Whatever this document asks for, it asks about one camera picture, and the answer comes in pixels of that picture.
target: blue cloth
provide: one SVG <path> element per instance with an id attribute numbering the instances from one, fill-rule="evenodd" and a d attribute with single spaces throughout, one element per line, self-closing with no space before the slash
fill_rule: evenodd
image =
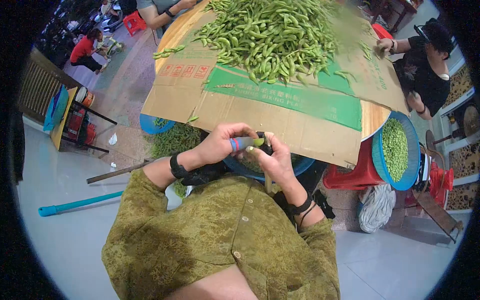
<path id="1" fill-rule="evenodd" d="M 68 103 L 67 88 L 62 85 L 59 92 L 52 97 L 43 123 L 43 131 L 52 130 L 55 126 L 60 124 L 63 114 Z"/>

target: green patterned shirt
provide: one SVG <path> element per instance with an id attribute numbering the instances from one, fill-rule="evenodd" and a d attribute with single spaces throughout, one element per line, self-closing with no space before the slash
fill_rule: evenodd
<path id="1" fill-rule="evenodd" d="M 340 299 L 332 221 L 299 234 L 259 183 L 225 177 L 167 212 L 165 189 L 132 172 L 102 261 L 122 300 L 163 299 L 237 264 L 260 300 Z"/>

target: woman in red shirt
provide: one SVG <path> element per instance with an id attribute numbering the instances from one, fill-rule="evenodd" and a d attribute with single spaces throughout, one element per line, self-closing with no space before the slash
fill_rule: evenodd
<path id="1" fill-rule="evenodd" d="M 92 54 L 97 51 L 97 49 L 93 47 L 93 43 L 100 35 L 101 31 L 94 28 L 78 42 L 70 55 L 72 66 L 85 66 L 95 72 L 95 74 L 102 72 L 106 68 L 107 63 L 102 66 L 92 57 Z"/>

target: woman in black shirt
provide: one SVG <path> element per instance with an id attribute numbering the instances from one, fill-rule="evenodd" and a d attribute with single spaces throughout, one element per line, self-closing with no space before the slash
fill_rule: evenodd
<path id="1" fill-rule="evenodd" d="M 377 41 L 390 53 L 405 53 L 394 62 L 394 68 L 411 109 L 424 120 L 432 117 L 445 103 L 450 93 L 450 76 L 445 60 L 454 45 L 447 29 L 431 18 L 422 28 L 430 42 L 421 36 Z"/>

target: shoe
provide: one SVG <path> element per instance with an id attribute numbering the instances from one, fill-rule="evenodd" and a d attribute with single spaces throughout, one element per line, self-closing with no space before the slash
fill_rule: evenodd
<path id="1" fill-rule="evenodd" d="M 100 69 L 100 71 L 98 71 L 99 73 L 103 72 L 103 70 L 105 70 L 105 68 L 108 66 L 108 62 L 107 63 L 104 63 L 102 68 Z"/>

